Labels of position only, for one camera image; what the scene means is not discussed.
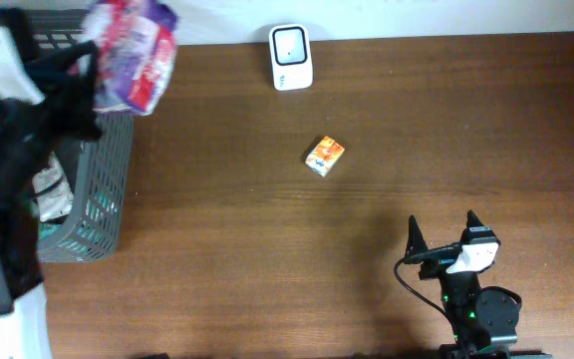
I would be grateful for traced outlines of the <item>white tube package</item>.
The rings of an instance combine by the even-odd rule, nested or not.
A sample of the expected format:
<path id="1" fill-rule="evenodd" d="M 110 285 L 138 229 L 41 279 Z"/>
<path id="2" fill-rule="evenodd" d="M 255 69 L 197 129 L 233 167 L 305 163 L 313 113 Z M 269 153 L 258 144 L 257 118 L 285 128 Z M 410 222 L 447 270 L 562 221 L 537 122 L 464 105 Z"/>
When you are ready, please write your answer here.
<path id="1" fill-rule="evenodd" d="M 41 221 L 55 220 L 71 212 L 74 194 L 55 153 L 50 154 L 47 165 L 33 176 L 32 185 Z"/>

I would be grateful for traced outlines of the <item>orange pocket tissue pack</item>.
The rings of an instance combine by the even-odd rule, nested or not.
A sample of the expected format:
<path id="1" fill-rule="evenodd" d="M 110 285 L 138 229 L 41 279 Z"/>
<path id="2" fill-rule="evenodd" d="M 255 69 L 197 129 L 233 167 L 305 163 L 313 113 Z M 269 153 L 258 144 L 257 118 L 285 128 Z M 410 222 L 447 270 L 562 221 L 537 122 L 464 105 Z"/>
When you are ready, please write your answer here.
<path id="1" fill-rule="evenodd" d="M 307 155 L 304 164 L 314 173 L 325 177 L 344 152 L 342 145 L 325 136 Z"/>

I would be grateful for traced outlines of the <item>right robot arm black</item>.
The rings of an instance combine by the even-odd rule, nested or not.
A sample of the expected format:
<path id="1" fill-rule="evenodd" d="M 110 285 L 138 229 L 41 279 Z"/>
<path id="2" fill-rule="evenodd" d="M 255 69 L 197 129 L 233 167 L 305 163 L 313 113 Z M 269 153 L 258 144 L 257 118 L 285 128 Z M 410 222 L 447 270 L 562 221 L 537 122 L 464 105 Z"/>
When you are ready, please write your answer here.
<path id="1" fill-rule="evenodd" d="M 501 246 L 491 227 L 482 223 L 474 211 L 466 214 L 460 240 L 428 247 L 414 216 L 408 220 L 408 242 L 404 256 L 394 267 L 397 281 L 408 292 L 437 310 L 448 322 L 454 342 L 437 349 L 440 358 L 548 358 L 541 351 L 515 352 L 516 327 L 522 298 L 499 286 L 482 287 L 478 275 L 489 269 Z M 439 281 L 440 301 L 429 300 L 401 277 L 402 265 L 417 265 L 419 279 Z"/>

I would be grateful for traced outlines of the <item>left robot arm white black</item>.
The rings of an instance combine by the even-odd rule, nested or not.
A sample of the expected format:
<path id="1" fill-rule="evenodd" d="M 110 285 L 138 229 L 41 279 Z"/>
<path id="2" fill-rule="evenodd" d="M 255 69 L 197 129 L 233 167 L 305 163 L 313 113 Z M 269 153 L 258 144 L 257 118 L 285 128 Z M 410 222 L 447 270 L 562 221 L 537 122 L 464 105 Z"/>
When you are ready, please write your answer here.
<path id="1" fill-rule="evenodd" d="M 96 141 L 98 48 L 40 54 L 19 8 L 0 7 L 0 358 L 49 358 L 32 179 L 65 138 Z"/>

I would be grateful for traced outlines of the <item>red purple tissue pack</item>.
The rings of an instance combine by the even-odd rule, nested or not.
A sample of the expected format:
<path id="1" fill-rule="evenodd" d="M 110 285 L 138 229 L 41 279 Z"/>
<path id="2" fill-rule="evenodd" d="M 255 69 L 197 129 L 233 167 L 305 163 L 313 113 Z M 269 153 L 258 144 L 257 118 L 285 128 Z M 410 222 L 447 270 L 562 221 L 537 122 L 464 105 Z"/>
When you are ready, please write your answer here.
<path id="1" fill-rule="evenodd" d="M 99 51 L 95 110 L 151 114 L 173 72 L 178 16 L 157 0 L 98 0 L 82 22 Z"/>

